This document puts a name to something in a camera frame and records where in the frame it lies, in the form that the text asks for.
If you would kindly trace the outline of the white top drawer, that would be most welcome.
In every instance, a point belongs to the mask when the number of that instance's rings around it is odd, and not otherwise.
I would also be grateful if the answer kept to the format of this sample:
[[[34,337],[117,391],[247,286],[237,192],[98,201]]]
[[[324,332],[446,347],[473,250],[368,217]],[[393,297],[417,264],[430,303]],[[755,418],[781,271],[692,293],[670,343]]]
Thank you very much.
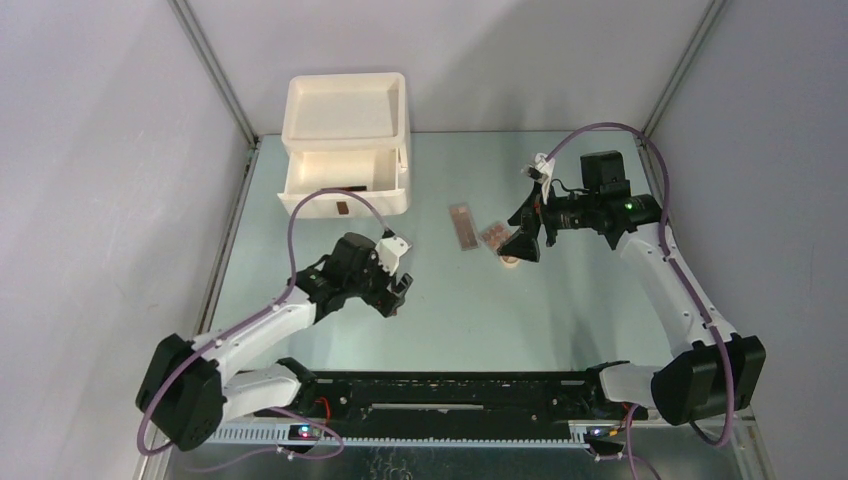
[[[395,150],[305,152],[289,156],[285,186],[278,198],[288,212],[318,190],[365,185],[354,193],[381,215],[405,213],[411,201],[410,170]]]

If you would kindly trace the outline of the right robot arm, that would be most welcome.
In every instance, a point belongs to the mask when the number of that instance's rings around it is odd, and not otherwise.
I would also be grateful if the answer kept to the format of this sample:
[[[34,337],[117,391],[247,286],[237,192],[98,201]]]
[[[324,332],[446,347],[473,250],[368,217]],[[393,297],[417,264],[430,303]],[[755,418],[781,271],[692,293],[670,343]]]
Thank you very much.
[[[564,196],[553,187],[554,166],[538,154],[522,172],[532,190],[509,218],[515,232],[500,256],[537,263],[538,237],[555,244],[562,230],[592,230],[635,272],[664,329],[672,360],[663,367],[613,363],[581,392],[585,411],[606,418],[621,403],[656,409],[671,425],[746,409],[766,350],[756,336],[741,336],[693,279],[662,208],[650,194],[635,195],[618,151],[580,159],[583,185]]]

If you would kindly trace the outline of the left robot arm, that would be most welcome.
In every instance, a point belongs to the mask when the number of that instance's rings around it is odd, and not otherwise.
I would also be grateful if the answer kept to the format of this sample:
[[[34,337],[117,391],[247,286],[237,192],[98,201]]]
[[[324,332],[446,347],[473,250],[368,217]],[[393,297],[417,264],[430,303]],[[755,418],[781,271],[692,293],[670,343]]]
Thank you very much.
[[[385,318],[395,315],[413,282],[400,270],[411,249],[391,230],[378,241],[348,232],[331,253],[293,274],[281,296],[242,327],[161,340],[135,400],[144,424],[160,430],[168,446],[190,451],[223,423],[256,411],[282,407],[292,416],[308,414],[316,403],[308,369],[294,360],[258,371],[247,371],[247,364],[352,298]]]

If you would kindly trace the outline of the white drawer organizer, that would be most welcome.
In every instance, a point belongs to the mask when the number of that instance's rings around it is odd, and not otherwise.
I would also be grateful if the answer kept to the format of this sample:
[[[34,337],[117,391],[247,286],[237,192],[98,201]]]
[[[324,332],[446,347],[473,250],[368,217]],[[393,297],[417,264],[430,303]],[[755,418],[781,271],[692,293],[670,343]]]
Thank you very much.
[[[289,83],[281,130],[288,156],[305,152],[397,150],[410,170],[406,79],[398,72],[301,75]],[[338,189],[318,190],[293,212],[301,218],[362,217],[374,208]]]

